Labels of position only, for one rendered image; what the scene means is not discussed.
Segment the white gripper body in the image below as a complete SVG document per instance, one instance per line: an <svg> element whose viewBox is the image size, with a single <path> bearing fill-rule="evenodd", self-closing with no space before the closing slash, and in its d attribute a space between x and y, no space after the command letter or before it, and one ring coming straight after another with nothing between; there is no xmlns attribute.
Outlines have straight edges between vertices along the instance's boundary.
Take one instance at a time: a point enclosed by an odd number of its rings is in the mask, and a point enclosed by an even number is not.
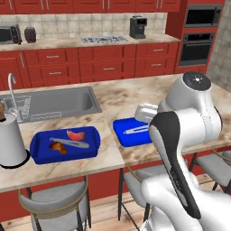
<svg viewBox="0 0 231 231"><path fill-rule="evenodd" d="M136 108L134 118L140 122L150 123L157 114L157 109L156 105L148 103L139 104Z"/></svg>

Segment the blue tray with tongs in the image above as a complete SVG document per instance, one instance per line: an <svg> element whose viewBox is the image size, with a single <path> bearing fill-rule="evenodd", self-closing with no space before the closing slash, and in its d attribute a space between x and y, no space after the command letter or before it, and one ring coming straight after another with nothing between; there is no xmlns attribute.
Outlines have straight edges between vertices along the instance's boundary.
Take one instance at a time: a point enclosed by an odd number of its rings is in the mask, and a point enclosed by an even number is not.
<svg viewBox="0 0 231 231"><path fill-rule="evenodd" d="M117 119L113 122L113 129L119 143L123 147L133 147L151 143L149 131L138 134L124 134L125 130L135 128L137 126L148 125L145 122L137 121L134 117Z"/></svg>

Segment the pink raw steak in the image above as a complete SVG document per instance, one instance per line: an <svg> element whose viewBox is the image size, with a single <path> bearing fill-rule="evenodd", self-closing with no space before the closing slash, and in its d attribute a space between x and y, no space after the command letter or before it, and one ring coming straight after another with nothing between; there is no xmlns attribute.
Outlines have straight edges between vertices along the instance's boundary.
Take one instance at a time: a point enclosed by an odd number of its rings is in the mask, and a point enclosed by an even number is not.
<svg viewBox="0 0 231 231"><path fill-rule="evenodd" d="M82 141L82 140L85 139L85 133L84 132L74 133L74 132L68 130L67 131L67 136L72 141Z"/></svg>

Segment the red counter base panel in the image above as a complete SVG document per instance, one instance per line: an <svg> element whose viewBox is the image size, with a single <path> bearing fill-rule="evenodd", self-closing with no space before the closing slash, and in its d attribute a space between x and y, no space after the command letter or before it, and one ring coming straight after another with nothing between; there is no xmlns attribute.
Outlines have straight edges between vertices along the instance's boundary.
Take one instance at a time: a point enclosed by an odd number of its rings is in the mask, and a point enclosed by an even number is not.
<svg viewBox="0 0 231 231"><path fill-rule="evenodd" d="M4 169L0 166L0 222L25 217L28 212L18 200L18 189L32 192L81 182L88 175L89 198L91 200L114 196L118 193L119 169L115 156L108 154L99 160L96 158L37 165L30 159L17 169Z"/></svg>

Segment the brown chicken drumstick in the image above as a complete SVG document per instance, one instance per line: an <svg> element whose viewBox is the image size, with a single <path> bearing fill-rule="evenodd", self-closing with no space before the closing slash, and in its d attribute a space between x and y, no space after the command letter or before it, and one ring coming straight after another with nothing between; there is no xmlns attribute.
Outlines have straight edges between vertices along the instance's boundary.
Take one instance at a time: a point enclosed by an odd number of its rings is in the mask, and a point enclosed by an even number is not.
<svg viewBox="0 0 231 231"><path fill-rule="evenodd" d="M53 151L58 151L61 154L66 154L67 150L63 147L63 144L60 142L53 142L49 145Z"/></svg>

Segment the blue tray with food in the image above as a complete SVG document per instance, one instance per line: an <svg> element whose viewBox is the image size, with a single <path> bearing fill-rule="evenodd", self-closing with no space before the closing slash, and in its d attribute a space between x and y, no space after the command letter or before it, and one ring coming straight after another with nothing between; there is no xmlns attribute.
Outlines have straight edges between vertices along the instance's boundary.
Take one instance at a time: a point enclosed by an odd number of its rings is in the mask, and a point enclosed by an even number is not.
<svg viewBox="0 0 231 231"><path fill-rule="evenodd" d="M61 154L58 151L53 151L49 145L53 143L50 141L51 137L67 139L67 131L74 133L85 133L85 139L80 142L89 144L89 148L82 149L78 147L63 144L67 150L66 154ZM70 129L50 130L37 133L30 143L30 153L36 164L45 164L52 162L65 162L77 159L86 159L97 156L97 151L100 146L100 135L94 126L74 127Z"/></svg>

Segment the silver tongs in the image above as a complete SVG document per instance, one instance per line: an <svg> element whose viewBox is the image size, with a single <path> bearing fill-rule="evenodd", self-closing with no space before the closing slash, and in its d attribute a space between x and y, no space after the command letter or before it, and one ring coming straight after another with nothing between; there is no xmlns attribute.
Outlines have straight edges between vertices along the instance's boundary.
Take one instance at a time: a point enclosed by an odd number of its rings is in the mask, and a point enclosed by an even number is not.
<svg viewBox="0 0 231 231"><path fill-rule="evenodd" d="M137 126L135 128L131 128L124 131L124 134L138 134L148 131L148 125Z"/></svg>

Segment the red lower cupboards run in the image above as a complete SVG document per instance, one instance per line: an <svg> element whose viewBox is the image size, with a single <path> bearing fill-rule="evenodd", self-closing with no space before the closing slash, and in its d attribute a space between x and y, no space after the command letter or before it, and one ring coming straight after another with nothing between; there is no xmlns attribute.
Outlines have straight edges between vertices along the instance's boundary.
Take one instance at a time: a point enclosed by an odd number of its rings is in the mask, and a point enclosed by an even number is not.
<svg viewBox="0 0 231 231"><path fill-rule="evenodd" d="M17 88L39 88L94 81L171 74L177 42L81 48L0 51L0 90L13 73Z"/></svg>

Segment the red cupboards run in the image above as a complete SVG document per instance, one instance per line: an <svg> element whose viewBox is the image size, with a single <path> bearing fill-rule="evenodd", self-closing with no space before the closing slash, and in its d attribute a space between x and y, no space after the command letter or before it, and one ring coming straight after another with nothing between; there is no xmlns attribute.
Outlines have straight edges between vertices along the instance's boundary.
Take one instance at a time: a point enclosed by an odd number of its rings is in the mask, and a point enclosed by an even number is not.
<svg viewBox="0 0 231 231"><path fill-rule="evenodd" d="M81 48L0 51L0 90L13 73L17 88L39 88L94 81L171 74L177 42Z"/></svg>
<svg viewBox="0 0 231 231"><path fill-rule="evenodd" d="M168 13L181 0L0 0L0 14Z"/></svg>

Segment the grey stool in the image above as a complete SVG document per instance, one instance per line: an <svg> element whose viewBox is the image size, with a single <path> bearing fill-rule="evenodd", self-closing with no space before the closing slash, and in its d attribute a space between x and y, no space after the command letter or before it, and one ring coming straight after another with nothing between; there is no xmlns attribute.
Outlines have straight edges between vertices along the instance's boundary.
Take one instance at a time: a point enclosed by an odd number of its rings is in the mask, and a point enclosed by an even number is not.
<svg viewBox="0 0 231 231"><path fill-rule="evenodd" d="M137 230L140 230L139 226L135 223L134 219L132 218L131 214L127 210L125 203L130 203L130 200L127 200L126 202L122 201L122 190L123 190L123 182L125 182L130 194L132 195L133 201L139 205L140 207L144 208L144 217L143 221L146 221L149 217L150 211L152 211L151 205L146 203L143 200L143 197L140 192L141 187L141 181L143 179L152 177L152 176L159 176L163 175L167 178L167 189L175 195L175 191L171 185L170 179L167 175L167 171L165 170L163 165L157 165L147 168L142 168L136 171L133 171L131 168L129 168L129 172L123 173L123 170L120 170L119 172L119 193L118 193L118 212L117 216L121 217L121 209L123 208L129 217L129 219L134 224L135 228Z"/></svg>
<svg viewBox="0 0 231 231"><path fill-rule="evenodd" d="M193 154L189 170L195 165L200 166L206 174L215 182L213 190L220 186L222 190L231 196L231 150L198 157Z"/></svg>
<svg viewBox="0 0 231 231"><path fill-rule="evenodd" d="M77 183L36 192L18 190L21 206L31 213L33 231L87 231L91 227L88 176Z"/></svg>

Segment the silver knife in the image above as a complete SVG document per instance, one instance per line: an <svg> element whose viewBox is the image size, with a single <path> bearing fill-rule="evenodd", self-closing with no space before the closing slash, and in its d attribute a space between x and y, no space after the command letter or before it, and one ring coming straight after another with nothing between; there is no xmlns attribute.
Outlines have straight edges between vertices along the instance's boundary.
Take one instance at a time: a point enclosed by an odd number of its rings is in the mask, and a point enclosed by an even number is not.
<svg viewBox="0 0 231 231"><path fill-rule="evenodd" d="M63 143L63 144L69 145L69 146L78 147L78 148L82 148L82 149L89 148L88 143L80 142L80 141L72 141L72 140L60 139L60 138L54 138L54 137L51 137L50 141L60 142L60 143Z"/></svg>

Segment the black built-in oven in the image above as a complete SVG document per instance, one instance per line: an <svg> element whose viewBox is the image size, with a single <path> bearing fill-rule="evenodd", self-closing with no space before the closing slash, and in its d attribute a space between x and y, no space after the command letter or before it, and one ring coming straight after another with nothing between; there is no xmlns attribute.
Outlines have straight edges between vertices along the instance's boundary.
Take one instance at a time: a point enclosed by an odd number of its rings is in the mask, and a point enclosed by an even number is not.
<svg viewBox="0 0 231 231"><path fill-rule="evenodd" d="M180 50L180 66L206 64L214 33L185 33Z"/></svg>

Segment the grey sink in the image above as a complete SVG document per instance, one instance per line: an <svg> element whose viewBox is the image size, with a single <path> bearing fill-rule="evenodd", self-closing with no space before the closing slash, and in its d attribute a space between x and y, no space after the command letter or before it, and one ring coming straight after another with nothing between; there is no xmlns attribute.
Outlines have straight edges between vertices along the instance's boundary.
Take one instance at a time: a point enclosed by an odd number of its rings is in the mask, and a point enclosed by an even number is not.
<svg viewBox="0 0 231 231"><path fill-rule="evenodd" d="M92 87L15 94L23 123L101 113Z"/></svg>

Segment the silver gas hob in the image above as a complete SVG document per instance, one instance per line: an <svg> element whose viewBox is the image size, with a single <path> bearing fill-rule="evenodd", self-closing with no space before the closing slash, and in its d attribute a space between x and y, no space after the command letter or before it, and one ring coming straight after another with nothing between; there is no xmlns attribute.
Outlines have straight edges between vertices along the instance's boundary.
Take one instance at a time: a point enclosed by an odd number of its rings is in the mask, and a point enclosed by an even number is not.
<svg viewBox="0 0 231 231"><path fill-rule="evenodd" d="M121 43L127 42L123 36L81 37L84 43Z"/></svg>

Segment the black coffee machine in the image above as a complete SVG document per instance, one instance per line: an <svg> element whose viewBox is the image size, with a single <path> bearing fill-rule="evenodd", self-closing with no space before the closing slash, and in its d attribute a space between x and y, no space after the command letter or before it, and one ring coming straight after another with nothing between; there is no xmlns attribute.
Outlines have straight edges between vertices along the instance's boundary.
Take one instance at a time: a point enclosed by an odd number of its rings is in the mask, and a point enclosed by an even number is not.
<svg viewBox="0 0 231 231"><path fill-rule="evenodd" d="M144 28L147 25L147 19L137 15L130 18L130 32L129 35L134 39L144 39Z"/></svg>

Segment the red tall oven cabinet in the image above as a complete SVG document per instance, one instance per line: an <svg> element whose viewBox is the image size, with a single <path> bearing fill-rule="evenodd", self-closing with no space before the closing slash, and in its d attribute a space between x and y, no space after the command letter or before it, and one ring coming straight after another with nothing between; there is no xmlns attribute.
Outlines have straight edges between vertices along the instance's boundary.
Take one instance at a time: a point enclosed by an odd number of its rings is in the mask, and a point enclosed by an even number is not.
<svg viewBox="0 0 231 231"><path fill-rule="evenodd" d="M175 67L174 67L175 74L183 73L187 71L198 71L205 74L208 68L208 62L206 64L199 64L199 65L188 65L188 66L179 65L183 37L185 33L212 32L214 33L213 39L216 39L217 36L218 26L212 26L212 27L186 27L185 26L186 17L188 13L188 6L189 5L221 5L223 9L225 5L225 1L226 0L180 0L180 11L178 13L168 13L165 33L174 38L180 39L179 48L177 51L177 57L175 61ZM209 57L211 56L214 43L215 42L212 42L211 44L211 48L208 54Z"/></svg>

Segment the black microwave oven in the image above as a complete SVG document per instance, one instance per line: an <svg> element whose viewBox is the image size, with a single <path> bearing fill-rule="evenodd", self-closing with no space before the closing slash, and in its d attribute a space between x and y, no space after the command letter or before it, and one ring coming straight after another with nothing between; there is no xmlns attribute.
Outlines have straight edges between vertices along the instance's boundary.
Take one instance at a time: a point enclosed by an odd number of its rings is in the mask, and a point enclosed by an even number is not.
<svg viewBox="0 0 231 231"><path fill-rule="evenodd" d="M222 5L188 5L185 27L196 28L218 26L222 8Z"/></svg>

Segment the red upper cupboards run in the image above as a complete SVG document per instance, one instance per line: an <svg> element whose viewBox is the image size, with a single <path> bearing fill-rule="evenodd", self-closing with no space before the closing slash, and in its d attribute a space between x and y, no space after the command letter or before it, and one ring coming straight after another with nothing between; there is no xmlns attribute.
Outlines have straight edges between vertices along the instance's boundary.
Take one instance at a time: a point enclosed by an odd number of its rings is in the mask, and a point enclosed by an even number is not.
<svg viewBox="0 0 231 231"><path fill-rule="evenodd" d="M0 14L168 13L181 0L0 0Z"/></svg>

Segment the silver tap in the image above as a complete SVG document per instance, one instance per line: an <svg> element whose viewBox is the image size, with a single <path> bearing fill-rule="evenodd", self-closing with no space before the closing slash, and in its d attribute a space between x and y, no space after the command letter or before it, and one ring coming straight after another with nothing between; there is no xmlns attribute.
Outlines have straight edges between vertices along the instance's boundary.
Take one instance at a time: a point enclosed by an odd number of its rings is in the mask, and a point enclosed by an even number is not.
<svg viewBox="0 0 231 231"><path fill-rule="evenodd" d="M16 100L15 100L15 96L14 96L14 90L13 90L13 86L12 84L16 83L16 79L14 77L13 73L9 73L8 74L8 87L11 93L11 97L13 100L13 104L14 104L14 115L16 117L16 120L21 123L23 121L23 116L22 113L20 111L20 109L18 108L18 106L16 105Z"/></svg>

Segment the dark brown jar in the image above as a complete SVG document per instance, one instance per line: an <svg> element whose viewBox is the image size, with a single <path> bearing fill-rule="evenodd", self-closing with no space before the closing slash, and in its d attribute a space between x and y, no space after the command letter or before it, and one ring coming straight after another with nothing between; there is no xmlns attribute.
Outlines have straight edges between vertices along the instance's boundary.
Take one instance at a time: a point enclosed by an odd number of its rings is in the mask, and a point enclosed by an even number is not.
<svg viewBox="0 0 231 231"><path fill-rule="evenodd" d="M28 26L24 29L24 37L28 43L36 43L36 31L33 27Z"/></svg>

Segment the silver toaster oven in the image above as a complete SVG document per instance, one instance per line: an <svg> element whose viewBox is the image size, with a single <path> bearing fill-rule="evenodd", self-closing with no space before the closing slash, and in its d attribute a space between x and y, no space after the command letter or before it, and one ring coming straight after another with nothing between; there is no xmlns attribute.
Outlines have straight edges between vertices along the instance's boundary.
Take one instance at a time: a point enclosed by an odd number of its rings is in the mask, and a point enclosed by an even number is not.
<svg viewBox="0 0 231 231"><path fill-rule="evenodd" d="M0 23L0 44L21 43L21 31L17 23Z"/></svg>

